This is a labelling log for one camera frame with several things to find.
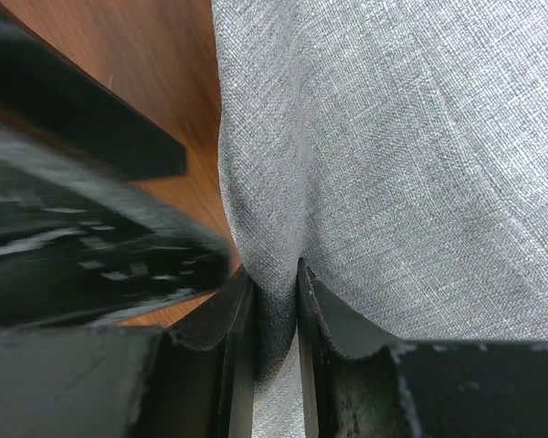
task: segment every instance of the gripped fabric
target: gripped fabric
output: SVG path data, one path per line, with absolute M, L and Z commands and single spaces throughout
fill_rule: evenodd
M 222 194 L 263 288 L 256 436 L 303 436 L 300 256 L 399 337 L 548 339 L 548 0 L 213 10 Z

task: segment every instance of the gray fabric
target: gray fabric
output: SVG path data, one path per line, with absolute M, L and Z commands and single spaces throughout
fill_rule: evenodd
M 548 339 L 548 0 L 213 7 L 256 436 L 303 436 L 295 348 L 278 373 L 299 256 L 397 336 Z

